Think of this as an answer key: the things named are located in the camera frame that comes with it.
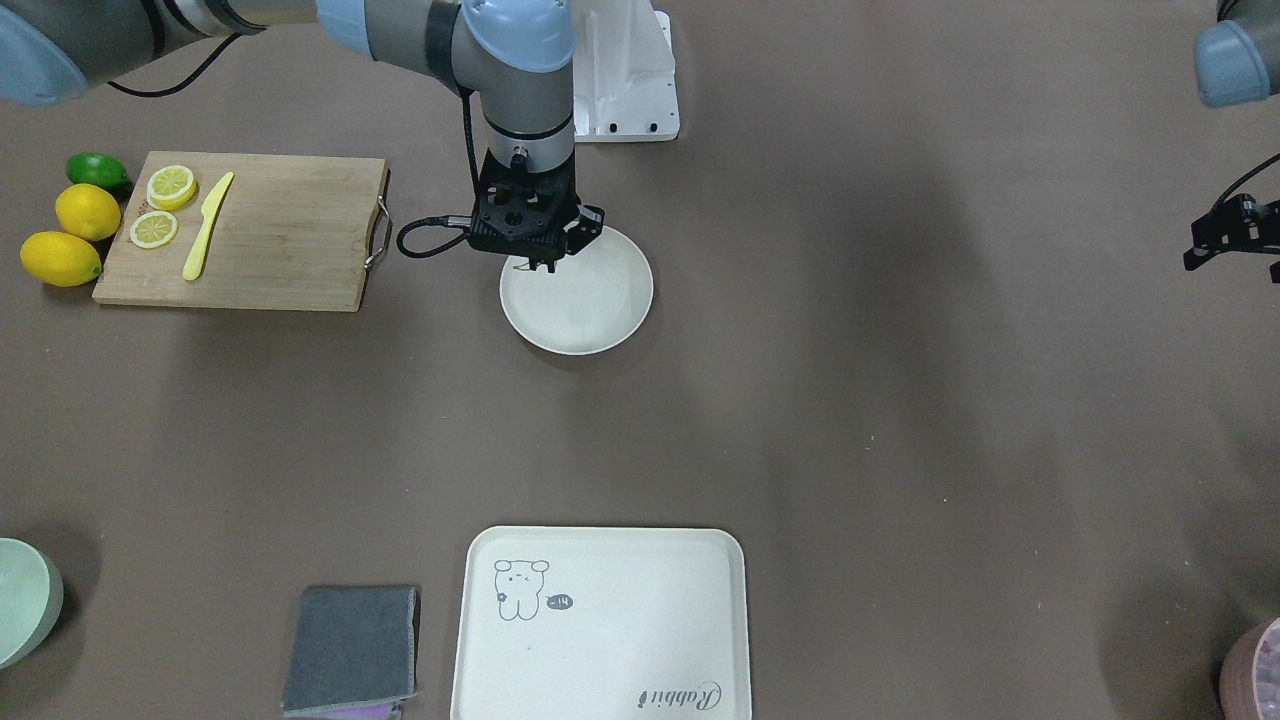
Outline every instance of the yellow plastic knife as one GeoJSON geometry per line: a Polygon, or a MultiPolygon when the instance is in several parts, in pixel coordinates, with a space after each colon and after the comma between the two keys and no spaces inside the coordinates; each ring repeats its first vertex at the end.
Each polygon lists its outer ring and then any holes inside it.
{"type": "Polygon", "coordinates": [[[200,225],[200,232],[196,233],[196,245],[191,246],[191,254],[187,255],[187,263],[182,266],[182,278],[186,281],[193,281],[200,277],[200,273],[205,272],[205,255],[209,254],[209,234],[214,232],[214,220],[218,219],[218,210],[223,206],[223,197],[227,196],[227,188],[232,186],[232,178],[236,173],[227,173],[223,179],[218,181],[218,184],[209,191],[209,196],[205,197],[205,202],[200,206],[200,214],[205,217],[205,222],[200,225]]]}

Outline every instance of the folded towel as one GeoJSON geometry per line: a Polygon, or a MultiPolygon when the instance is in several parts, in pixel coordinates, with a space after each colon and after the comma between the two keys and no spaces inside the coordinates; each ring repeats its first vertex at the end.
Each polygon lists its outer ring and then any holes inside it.
{"type": "Polygon", "coordinates": [[[302,593],[285,717],[388,717],[413,696],[417,588],[312,587],[302,593]],[[374,715],[351,715],[346,711],[374,715]]]}

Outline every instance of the lime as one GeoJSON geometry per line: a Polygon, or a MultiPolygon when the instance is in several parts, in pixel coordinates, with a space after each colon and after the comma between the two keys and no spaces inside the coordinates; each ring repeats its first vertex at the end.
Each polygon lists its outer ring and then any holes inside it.
{"type": "Polygon", "coordinates": [[[186,165],[168,165],[151,173],[147,202],[156,210],[177,210],[196,196],[196,176],[186,165]]]}
{"type": "Polygon", "coordinates": [[[129,241],[143,250],[160,247],[175,234],[178,234],[178,218],[164,210],[146,213],[129,227],[129,241]]]}
{"type": "Polygon", "coordinates": [[[32,277],[58,287],[84,284],[102,274],[97,250],[64,232],[37,232],[22,243],[19,256],[32,277]]]}
{"type": "Polygon", "coordinates": [[[88,241],[105,240],[120,228],[120,206],[96,184],[76,183],[54,202],[63,229],[88,241]]]}
{"type": "Polygon", "coordinates": [[[129,187],[129,173],[125,172],[124,163],[101,152],[77,152],[68,158],[67,179],[96,184],[108,192],[129,187]]]}

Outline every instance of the purple cloth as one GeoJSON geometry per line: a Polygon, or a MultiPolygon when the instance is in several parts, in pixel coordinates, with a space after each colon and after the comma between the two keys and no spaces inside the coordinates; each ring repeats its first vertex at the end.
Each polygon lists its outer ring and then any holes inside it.
{"type": "Polygon", "coordinates": [[[308,720],[383,720],[384,717],[392,717],[396,705],[387,702],[383,705],[364,705],[360,707],[348,707],[346,710],[334,710],[333,712],[310,715],[308,720]]]}

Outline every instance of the wooden cutting board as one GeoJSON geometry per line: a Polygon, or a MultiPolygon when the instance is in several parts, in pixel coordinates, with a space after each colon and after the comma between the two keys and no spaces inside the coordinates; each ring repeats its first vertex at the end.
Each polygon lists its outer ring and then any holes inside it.
{"type": "Polygon", "coordinates": [[[387,186],[387,160],[152,151],[125,205],[93,300],[113,305],[332,310],[353,313],[365,292],[365,258],[387,186]],[[129,225],[152,210],[146,183],[165,165],[196,176],[196,197],[173,214],[178,236],[142,250],[129,225]],[[236,173],[209,240],[205,272],[182,279],[200,205],[236,173]]]}

